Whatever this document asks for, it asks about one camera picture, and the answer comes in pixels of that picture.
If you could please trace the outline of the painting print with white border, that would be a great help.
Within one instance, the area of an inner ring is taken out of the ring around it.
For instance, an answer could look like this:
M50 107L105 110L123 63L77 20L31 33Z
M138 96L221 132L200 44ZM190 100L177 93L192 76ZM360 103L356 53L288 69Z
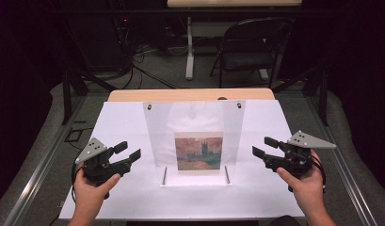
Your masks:
M220 169L222 132L177 132L174 134L174 142L178 170Z

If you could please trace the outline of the wooden table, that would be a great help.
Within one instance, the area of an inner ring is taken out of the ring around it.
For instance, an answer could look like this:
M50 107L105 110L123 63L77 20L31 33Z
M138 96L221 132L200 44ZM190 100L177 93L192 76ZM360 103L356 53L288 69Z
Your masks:
M171 102L228 100L274 100L271 89L118 89L108 102Z

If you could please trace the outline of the aluminium rail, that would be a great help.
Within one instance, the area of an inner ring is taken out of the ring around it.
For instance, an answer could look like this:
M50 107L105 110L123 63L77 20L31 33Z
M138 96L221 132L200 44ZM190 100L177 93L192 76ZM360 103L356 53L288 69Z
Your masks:
M1 226L60 223L58 215L71 189L72 162L88 136L88 124L77 121L86 99L72 100L72 116L63 123L63 99L54 97L31 151L1 201L8 205L8 215Z
M306 98L313 115L317 134L337 145L335 150L320 151L328 176L326 207L338 226L377 226L377 220L363 193L360 176L361 161L355 154L345 113L337 99L327 99L325 124L319 116L319 100Z

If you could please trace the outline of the black equipment cabinet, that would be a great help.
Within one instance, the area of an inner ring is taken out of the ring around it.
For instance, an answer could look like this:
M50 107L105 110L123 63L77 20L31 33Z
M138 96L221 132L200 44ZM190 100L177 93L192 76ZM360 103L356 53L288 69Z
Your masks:
M123 51L109 17L71 17L68 23L90 71L119 71L123 67Z

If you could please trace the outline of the light desk with white legs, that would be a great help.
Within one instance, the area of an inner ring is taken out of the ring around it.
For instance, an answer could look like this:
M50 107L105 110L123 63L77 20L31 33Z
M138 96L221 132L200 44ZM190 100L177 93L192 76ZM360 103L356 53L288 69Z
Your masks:
M299 8L302 0L167 0L169 8L176 9L224 9L224 8ZM196 22L187 16L187 60L185 79L194 75L194 38L218 38L231 26L230 22Z

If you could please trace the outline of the black metal stand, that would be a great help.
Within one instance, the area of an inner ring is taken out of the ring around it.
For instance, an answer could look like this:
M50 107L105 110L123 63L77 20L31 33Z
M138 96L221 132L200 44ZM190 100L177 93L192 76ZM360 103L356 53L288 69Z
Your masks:
M300 75L286 81L272 89L274 93L282 92L293 86L297 81L306 79L302 92L305 96L314 96L319 90L318 116L325 126L328 126L327 120L327 99L328 99L328 69L324 66L312 67Z
M72 116L72 90L77 95L86 96L89 89L84 82L84 79L92 81L94 84L100 86L108 91L113 91L116 88L109 85L104 80L88 73L79 68L67 68L62 72L62 88L63 88L63 104L64 104L64 118L62 124L65 125Z

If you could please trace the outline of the person's right hand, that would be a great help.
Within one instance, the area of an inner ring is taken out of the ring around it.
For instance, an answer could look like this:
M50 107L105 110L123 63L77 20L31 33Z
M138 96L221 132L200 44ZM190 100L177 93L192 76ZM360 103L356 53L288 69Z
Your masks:
M293 189L298 207L311 224L316 218L321 218L326 214L323 200L323 177L315 164L312 164L312 168L299 179L284 168L277 168L277 173Z

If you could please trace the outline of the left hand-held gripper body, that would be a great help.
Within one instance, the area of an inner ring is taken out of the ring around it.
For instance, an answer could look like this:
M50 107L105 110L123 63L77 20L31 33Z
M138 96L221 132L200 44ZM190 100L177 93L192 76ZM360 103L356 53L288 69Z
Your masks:
M132 167L129 157L115 163L109 161L115 154L114 147L107 147L98 138L92 137L74 160L74 174L83 169L84 176L94 186L100 186L116 173L120 176L128 173Z

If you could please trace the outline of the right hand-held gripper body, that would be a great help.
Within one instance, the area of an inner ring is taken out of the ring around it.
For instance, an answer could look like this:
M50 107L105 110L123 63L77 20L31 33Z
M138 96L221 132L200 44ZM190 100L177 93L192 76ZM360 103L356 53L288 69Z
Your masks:
M335 149L336 145L303 133L296 132L286 142L279 141L279 148L284 153L284 157L265 154L263 162L267 169L274 172L277 168L284 168L296 178L303 176L315 164L321 171L323 177L323 188L326 188L326 173L319 160L312 155L312 149Z

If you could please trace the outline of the person's left hand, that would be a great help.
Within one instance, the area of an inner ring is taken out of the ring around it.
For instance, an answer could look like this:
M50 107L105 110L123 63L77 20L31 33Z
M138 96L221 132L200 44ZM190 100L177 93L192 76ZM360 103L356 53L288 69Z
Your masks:
M97 217L104 202L105 195L118 183L119 174L114 174L100 186L93 186L84 176L83 169L76 173L74 182L74 214L87 214Z

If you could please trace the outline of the clear acrylic picture frame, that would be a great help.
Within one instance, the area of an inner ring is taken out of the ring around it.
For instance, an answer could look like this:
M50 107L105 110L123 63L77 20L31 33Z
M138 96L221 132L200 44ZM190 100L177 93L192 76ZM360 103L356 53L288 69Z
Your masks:
M244 101L150 102L143 105L159 185L168 167L165 186L230 186L236 168ZM222 132L223 146L219 170L181 171L177 168L174 134L177 132ZM226 184L224 166L231 183Z

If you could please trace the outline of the black folding chair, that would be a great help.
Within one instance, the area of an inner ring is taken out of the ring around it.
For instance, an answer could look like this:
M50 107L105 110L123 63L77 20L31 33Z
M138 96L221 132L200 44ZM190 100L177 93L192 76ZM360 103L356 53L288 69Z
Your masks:
M210 75L218 69L218 84L222 87L224 72L270 70L268 86L271 87L282 44L292 28L293 21L282 17L247 19L233 24L224 33Z

